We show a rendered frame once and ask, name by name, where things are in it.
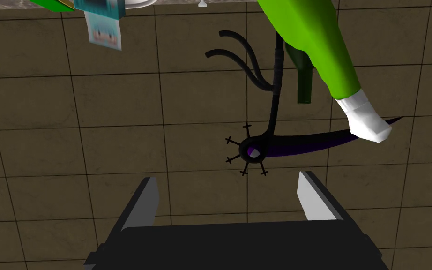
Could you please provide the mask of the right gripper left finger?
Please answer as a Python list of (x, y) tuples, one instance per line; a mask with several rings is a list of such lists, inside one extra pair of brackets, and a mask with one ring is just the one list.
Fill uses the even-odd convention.
[(152, 226), (158, 205), (159, 191), (156, 179), (143, 178), (121, 215), (121, 230)]

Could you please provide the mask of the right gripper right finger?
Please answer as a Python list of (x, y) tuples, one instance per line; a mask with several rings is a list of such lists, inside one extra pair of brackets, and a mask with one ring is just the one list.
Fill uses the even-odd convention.
[(308, 220), (345, 220), (347, 212), (312, 171), (300, 171), (297, 196)]

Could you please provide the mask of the dark green glass bottle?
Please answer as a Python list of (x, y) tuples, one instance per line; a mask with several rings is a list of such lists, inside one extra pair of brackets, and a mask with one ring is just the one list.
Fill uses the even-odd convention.
[(285, 43), (285, 49), (298, 72), (298, 104), (310, 104), (314, 65), (304, 51), (298, 50), (288, 43)]

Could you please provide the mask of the green bottle with white cap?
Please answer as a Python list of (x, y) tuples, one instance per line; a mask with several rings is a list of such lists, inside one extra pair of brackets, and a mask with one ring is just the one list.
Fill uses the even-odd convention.
[(350, 132), (379, 143), (392, 128), (362, 91), (331, 0), (257, 0), (283, 40), (305, 52), (347, 116)]

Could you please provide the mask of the teal box with picture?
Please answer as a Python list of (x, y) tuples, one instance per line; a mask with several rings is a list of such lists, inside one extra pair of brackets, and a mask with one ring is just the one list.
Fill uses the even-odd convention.
[(74, 0), (74, 6), (84, 13), (92, 44), (121, 50), (119, 20), (126, 14), (124, 0)]

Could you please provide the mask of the green flat box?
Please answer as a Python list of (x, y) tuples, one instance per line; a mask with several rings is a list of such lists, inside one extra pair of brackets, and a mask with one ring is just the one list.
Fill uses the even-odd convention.
[(74, 3), (70, 0), (29, 0), (52, 12), (73, 12), (75, 11)]

